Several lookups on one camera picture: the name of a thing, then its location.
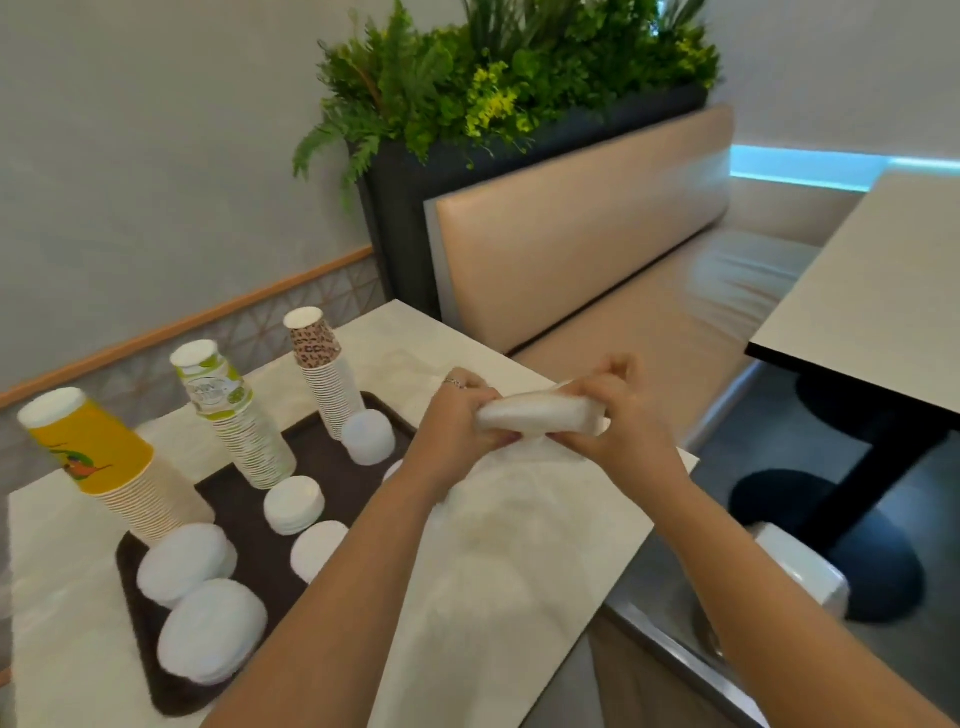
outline hand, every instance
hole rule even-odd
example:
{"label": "hand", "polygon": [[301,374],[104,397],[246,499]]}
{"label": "hand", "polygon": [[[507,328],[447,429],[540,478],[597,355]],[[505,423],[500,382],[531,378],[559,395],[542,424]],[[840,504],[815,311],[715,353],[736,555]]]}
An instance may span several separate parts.
{"label": "hand", "polygon": [[[403,458],[400,470],[428,489],[436,501],[467,474],[484,455],[520,439],[506,430],[480,431],[474,423],[477,410],[500,393],[480,376],[454,369],[430,401],[417,436]],[[450,382],[453,379],[463,388]]]}
{"label": "hand", "polygon": [[610,355],[592,376],[576,379],[560,391],[603,402],[611,425],[597,437],[577,432],[549,437],[603,468],[628,497],[640,502],[678,482],[677,478],[687,480],[684,462],[636,354]]}

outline yellow paper cup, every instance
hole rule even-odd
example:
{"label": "yellow paper cup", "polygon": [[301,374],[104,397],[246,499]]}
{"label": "yellow paper cup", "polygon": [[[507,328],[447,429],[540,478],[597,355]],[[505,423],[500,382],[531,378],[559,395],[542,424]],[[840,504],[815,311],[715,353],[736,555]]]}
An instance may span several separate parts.
{"label": "yellow paper cup", "polygon": [[17,419],[91,496],[127,485],[154,458],[152,445],[76,387],[36,398]]}

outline planter box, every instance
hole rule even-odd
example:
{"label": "planter box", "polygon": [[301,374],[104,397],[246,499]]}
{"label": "planter box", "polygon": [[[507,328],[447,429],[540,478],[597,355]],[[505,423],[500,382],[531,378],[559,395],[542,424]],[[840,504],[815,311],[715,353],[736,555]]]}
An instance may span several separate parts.
{"label": "planter box", "polygon": [[[359,188],[388,300],[400,299],[441,319],[425,201],[702,109],[707,94],[699,86],[684,86],[622,99],[603,116],[573,109],[557,123],[537,129],[526,154],[498,139],[491,145],[492,155],[438,143],[423,165],[402,142],[382,144]],[[473,169],[467,168],[468,158]]]}

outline table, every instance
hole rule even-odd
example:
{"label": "table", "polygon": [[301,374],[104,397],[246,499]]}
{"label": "table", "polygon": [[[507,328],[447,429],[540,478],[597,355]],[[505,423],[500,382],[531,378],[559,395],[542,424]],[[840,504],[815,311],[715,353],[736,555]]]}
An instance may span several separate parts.
{"label": "table", "polygon": [[[360,387],[413,424],[455,365],[504,395],[552,384],[399,302],[337,335]],[[314,411],[292,354],[248,382],[281,427]],[[140,432],[195,481],[228,463],[192,408]],[[430,518],[370,726],[518,726],[651,529],[599,468],[554,443],[485,459]],[[203,720],[150,703],[113,562],[125,530],[60,471],[11,496],[19,728]]]}
{"label": "table", "polygon": [[960,425],[958,271],[960,177],[890,171],[747,347],[841,387],[865,383],[898,412],[838,486],[770,471],[732,498],[740,520],[786,528],[847,576],[851,619],[889,621],[923,599],[913,548],[874,506]]}

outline green plant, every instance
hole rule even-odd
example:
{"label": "green plant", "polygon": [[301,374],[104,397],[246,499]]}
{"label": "green plant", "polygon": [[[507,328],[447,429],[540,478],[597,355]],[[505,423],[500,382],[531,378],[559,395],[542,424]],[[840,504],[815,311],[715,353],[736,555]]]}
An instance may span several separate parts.
{"label": "green plant", "polygon": [[[706,0],[463,0],[462,26],[418,31],[400,0],[383,30],[335,46],[320,42],[323,121],[300,142],[294,174],[344,140],[345,190],[385,140],[422,162],[437,141],[525,149],[543,123],[573,108],[604,109],[631,93],[710,88],[719,55],[696,18]],[[359,26],[356,16],[354,25]]]}

